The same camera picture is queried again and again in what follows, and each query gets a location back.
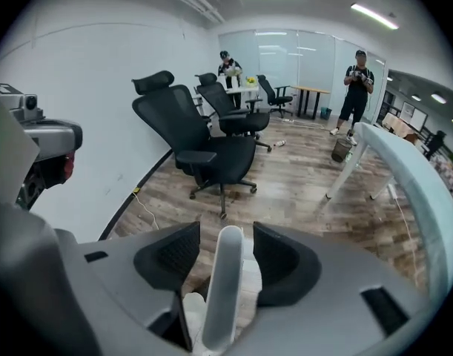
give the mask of chair headrest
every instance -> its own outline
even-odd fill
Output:
[[[160,71],[151,76],[142,79],[132,79],[136,92],[139,95],[145,95],[151,91],[167,88],[173,83],[175,77],[170,71]]]
[[[199,75],[198,79],[202,86],[209,86],[214,85],[218,78],[213,73],[206,73]]]

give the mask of glass wall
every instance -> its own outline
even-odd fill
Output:
[[[243,67],[246,76],[264,74],[271,86],[299,85],[330,91],[320,95],[321,107],[338,116],[347,87],[346,70],[355,65],[357,50],[366,50],[334,36],[301,30],[249,30],[219,36],[221,50],[227,50]],[[374,92],[370,95],[364,119],[371,122],[378,107],[383,86],[385,59],[368,54],[367,66],[374,74]],[[288,95],[298,95],[287,89]],[[314,109],[315,93],[310,93],[309,113]]]

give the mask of white cable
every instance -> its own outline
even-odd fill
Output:
[[[157,224],[157,221],[155,220],[155,215],[152,214],[152,213],[147,209],[147,207],[145,207],[145,206],[142,204],[142,202],[139,200],[139,198],[138,198],[138,196],[137,196],[136,193],[132,192],[132,195],[134,195],[134,196],[136,197],[136,199],[137,199],[137,202],[139,202],[139,204],[140,204],[140,205],[141,205],[141,206],[142,206],[142,207],[143,207],[150,215],[153,216],[153,224],[155,224],[155,226],[157,227],[157,230],[159,230],[160,228],[159,228],[159,225]]]
[[[399,202],[397,201],[397,198],[395,198],[394,200],[396,201],[396,204],[397,204],[397,207],[399,208],[399,211],[401,211],[401,215],[403,216],[404,224],[406,224],[406,230],[407,230],[407,234],[409,236],[409,240],[411,240],[412,261],[414,263],[414,283],[417,286],[417,264],[416,264],[416,254],[414,252],[414,240],[411,237],[411,232],[410,232],[409,227],[407,225],[406,218],[404,217],[403,210],[401,209],[401,206],[399,205]]]

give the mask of black shorts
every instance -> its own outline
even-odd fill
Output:
[[[351,112],[353,111],[353,124],[359,122],[365,113],[368,100],[356,99],[353,96],[346,97],[343,103],[343,108],[340,113],[340,119],[348,121]]]

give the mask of white sneaker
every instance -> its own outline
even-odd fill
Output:
[[[347,136],[346,140],[350,142],[352,145],[358,145],[357,140],[355,140],[353,136]]]

